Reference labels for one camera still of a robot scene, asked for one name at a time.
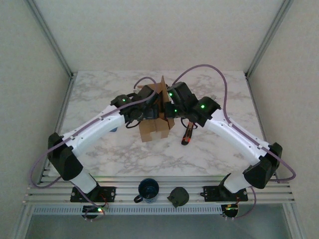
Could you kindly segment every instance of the black mounting bracket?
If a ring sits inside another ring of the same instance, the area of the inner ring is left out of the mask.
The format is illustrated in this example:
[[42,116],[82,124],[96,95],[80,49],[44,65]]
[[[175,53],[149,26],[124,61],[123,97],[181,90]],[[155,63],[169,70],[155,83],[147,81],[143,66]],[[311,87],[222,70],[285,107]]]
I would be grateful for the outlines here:
[[241,189],[237,193],[225,194],[221,192],[220,186],[204,186],[204,192],[200,193],[205,202],[247,202],[248,196],[246,189]]
[[[94,198],[90,197],[90,195],[86,195],[90,200],[94,203],[104,203],[105,198],[107,203],[113,203],[116,195],[116,187],[98,187],[98,192],[95,192],[96,195]],[[87,203],[88,201],[83,198],[82,194],[77,190],[76,187],[73,187],[71,198],[71,203]]]

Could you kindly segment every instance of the red marker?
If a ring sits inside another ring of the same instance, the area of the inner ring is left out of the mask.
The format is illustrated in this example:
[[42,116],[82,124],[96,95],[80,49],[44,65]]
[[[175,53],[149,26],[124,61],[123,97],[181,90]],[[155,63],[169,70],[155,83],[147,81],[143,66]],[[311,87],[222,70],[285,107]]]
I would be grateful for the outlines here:
[[186,132],[183,136],[183,139],[181,141],[182,145],[188,145],[188,143],[190,142],[190,138],[191,138],[191,134],[193,132],[193,128],[194,128],[194,124],[192,122],[189,122],[187,125],[187,129]]

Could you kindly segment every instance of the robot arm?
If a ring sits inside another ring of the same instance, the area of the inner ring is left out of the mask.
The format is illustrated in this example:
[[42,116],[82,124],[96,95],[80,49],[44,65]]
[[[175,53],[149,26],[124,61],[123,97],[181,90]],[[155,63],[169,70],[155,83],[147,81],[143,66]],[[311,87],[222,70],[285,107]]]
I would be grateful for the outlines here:
[[[250,167],[246,170],[233,172],[224,178],[220,184],[221,191],[225,194],[234,194],[246,187],[254,186],[262,189],[266,186],[279,167],[279,162],[262,148],[270,150],[280,157],[282,148],[279,144],[269,145],[233,120],[228,123],[229,120],[225,118],[225,114],[217,102],[209,97],[198,100],[184,82],[171,86],[168,93],[174,102],[168,108],[176,109],[177,116],[188,118],[191,122],[218,134],[237,148],[249,162]],[[234,126],[254,139],[258,145],[247,139]]]
[[[271,150],[273,153],[280,156],[282,152],[281,146],[277,143],[269,145],[269,143],[259,139],[242,128],[234,122],[234,120],[231,120],[232,123],[229,124],[225,119],[223,110],[216,110],[211,117],[210,120],[206,121],[204,128],[213,131],[232,144],[232,146],[243,154],[244,158],[251,165],[244,171],[232,172],[223,182],[223,186],[231,193],[236,193],[240,189],[250,186],[264,188],[278,168],[279,163],[266,151],[262,150],[262,147]],[[239,133],[233,125],[237,126],[245,134],[256,140],[259,145],[257,146],[248,140]]]
[[110,116],[102,118],[103,115],[115,109],[116,109],[115,106],[107,106],[101,113],[99,113],[97,116],[95,116],[88,122],[84,123],[83,125],[76,128],[75,130],[65,133],[63,135],[62,140],[66,140],[67,138],[72,137],[72,135],[75,132],[85,127],[85,125],[89,124],[95,119],[99,119],[99,121],[87,127],[85,130],[80,132],[76,137],[72,137],[70,141],[66,142],[67,146],[73,148],[72,152],[76,157],[84,153],[86,151],[86,148],[90,146],[91,144],[93,144],[96,140],[106,135],[111,130],[125,124],[124,116],[121,115],[120,112],[116,112]]

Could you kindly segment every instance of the mug handle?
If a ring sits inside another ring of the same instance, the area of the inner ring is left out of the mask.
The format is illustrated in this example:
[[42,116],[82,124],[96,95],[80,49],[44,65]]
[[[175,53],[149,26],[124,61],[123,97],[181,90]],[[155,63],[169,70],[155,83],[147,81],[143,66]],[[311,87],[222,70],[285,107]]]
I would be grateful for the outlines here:
[[135,202],[135,203],[140,203],[141,201],[143,201],[143,198],[141,197],[141,195],[137,195],[137,196],[134,198],[134,202]]

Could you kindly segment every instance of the metal frame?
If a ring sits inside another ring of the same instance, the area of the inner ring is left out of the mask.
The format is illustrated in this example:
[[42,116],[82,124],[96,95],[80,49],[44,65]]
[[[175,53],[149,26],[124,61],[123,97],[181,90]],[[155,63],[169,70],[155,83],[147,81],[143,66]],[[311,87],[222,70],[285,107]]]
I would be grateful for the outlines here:
[[282,5],[280,6],[273,22],[271,23],[261,45],[259,46],[253,61],[251,62],[247,72],[246,72],[246,78],[249,79],[250,76],[254,73],[256,70],[261,58],[265,54],[270,42],[274,38],[280,24],[282,23],[283,19],[285,18],[290,6],[293,4],[294,0],[284,0]]
[[[73,89],[75,79],[69,65],[67,64],[59,46],[56,43],[47,23],[45,22],[41,12],[39,11],[34,0],[25,0],[29,6],[31,12],[35,16],[35,19],[39,23],[40,28],[43,30],[45,37],[48,39],[53,51],[57,55],[61,65],[70,78],[67,92],[65,94],[63,105],[59,113],[58,121],[55,126],[55,131],[61,130],[65,112],[68,106],[70,95]],[[259,47],[247,73],[247,79],[250,78],[255,71],[260,59],[264,55],[267,47],[269,46],[272,38],[274,37],[279,25],[281,24],[285,14],[290,8],[293,0],[284,0],[275,19],[273,20],[271,27],[266,33],[266,36]],[[258,121],[263,133],[264,139],[266,139],[264,129],[262,127],[258,109],[254,101],[253,94],[250,89],[249,82],[248,88],[253,100],[253,104],[256,110]],[[42,176],[39,180],[40,185],[47,184],[54,180],[48,177],[48,160],[44,164]],[[137,185],[143,179],[143,177],[97,177],[97,181],[102,186],[116,186],[117,193],[115,202],[111,204],[110,211],[107,213],[110,215],[140,215],[140,214],[157,214],[157,215],[169,215],[169,214],[219,214],[220,203],[205,203],[203,197],[199,195],[202,191],[202,186],[218,185],[222,180],[222,176],[206,176],[206,177],[156,177],[159,182],[161,191],[158,200],[154,204],[136,205],[133,202],[134,196],[137,194]],[[171,203],[167,201],[167,196],[170,191],[176,187],[185,187],[189,194],[190,200],[187,205],[174,210]],[[88,203],[70,203],[70,192],[72,185],[69,182],[59,181],[54,187],[48,189],[34,189],[28,188],[21,208],[20,217],[14,227],[14,232],[11,238],[22,239],[25,238],[29,227],[30,220],[33,215],[82,215],[82,206],[89,205]],[[305,232],[300,226],[300,219],[295,209],[294,197],[289,183],[268,183],[265,189],[256,189],[257,204],[271,204],[282,203],[284,207],[285,216],[287,218],[287,224],[291,231],[293,239],[304,239]],[[242,204],[253,204],[252,193],[248,191],[248,202],[241,202]]]
[[37,6],[35,0],[24,0],[26,5],[29,7],[30,11],[32,12],[35,20],[37,21],[37,23],[39,24],[41,30],[44,33],[44,36],[46,37],[46,39],[48,40],[50,46],[53,49],[53,52],[55,53],[55,55],[57,56],[59,62],[61,63],[63,69],[65,70],[65,72],[68,74],[69,78],[72,79],[73,77],[73,72],[71,71],[68,63],[66,62],[61,49],[59,47],[59,45],[57,44],[48,24],[46,23],[44,17],[42,16],[42,13],[39,10],[39,7]]

